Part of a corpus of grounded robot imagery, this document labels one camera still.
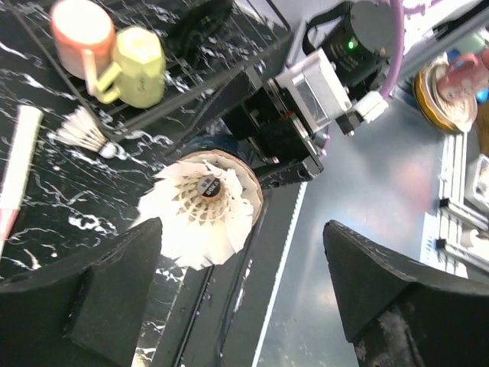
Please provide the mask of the white shuttlecock large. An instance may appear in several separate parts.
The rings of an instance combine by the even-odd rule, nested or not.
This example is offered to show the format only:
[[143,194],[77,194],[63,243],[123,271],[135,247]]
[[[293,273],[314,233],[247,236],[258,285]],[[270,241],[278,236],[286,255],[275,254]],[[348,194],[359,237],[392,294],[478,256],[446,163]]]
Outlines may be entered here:
[[254,208],[236,172],[195,158],[155,174],[156,183],[138,203],[138,225],[158,218],[160,253],[179,267],[201,270],[222,265],[240,252],[251,232]]

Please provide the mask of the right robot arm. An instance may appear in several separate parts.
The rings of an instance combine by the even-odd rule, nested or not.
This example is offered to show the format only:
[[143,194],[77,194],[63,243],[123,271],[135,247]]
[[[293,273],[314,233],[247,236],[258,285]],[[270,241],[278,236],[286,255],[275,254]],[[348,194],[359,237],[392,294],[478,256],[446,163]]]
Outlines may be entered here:
[[439,107],[461,80],[459,61],[444,53],[460,48],[458,38],[475,29],[473,17],[487,14],[488,4],[436,25],[434,40],[405,60],[404,18],[421,12],[399,1],[343,1],[306,22],[298,38],[303,59],[223,115],[233,137],[248,141],[262,160],[254,182],[272,189],[315,178],[330,124],[353,135],[386,110],[397,82],[408,76],[423,113],[447,132],[460,132]]

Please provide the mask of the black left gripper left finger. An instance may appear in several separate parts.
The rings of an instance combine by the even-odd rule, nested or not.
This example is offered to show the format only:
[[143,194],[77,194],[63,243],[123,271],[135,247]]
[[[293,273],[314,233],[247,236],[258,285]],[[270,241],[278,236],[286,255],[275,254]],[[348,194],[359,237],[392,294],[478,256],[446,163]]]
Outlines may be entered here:
[[160,256],[149,219],[1,282],[3,366],[130,366]]

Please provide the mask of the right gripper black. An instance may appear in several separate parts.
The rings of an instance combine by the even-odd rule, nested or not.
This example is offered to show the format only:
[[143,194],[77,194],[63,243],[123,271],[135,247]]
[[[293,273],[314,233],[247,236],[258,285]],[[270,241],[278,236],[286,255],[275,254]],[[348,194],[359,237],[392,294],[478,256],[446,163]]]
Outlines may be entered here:
[[324,167],[313,133],[291,92],[270,78],[263,81],[253,67],[239,74],[249,90],[222,116],[228,130],[248,141],[263,164],[254,169],[262,187],[283,187],[311,181]]

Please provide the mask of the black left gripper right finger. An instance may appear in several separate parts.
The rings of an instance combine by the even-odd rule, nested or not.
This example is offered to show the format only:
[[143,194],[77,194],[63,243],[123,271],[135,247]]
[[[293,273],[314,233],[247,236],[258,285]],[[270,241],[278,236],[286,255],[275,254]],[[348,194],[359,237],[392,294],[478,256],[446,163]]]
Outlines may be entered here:
[[488,284],[424,265],[331,220],[323,244],[360,366],[486,366]]

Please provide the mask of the black shuttlecock tube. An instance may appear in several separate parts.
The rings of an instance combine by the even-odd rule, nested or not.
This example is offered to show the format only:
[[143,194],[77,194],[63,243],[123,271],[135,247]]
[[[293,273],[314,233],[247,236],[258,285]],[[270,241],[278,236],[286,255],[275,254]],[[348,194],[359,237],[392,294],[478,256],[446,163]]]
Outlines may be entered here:
[[211,155],[209,161],[222,169],[233,169],[243,187],[242,196],[254,208],[254,226],[261,215],[264,195],[261,184],[250,167],[250,160],[240,149],[232,135],[200,135],[191,138],[180,150],[180,159],[190,159],[200,155]]

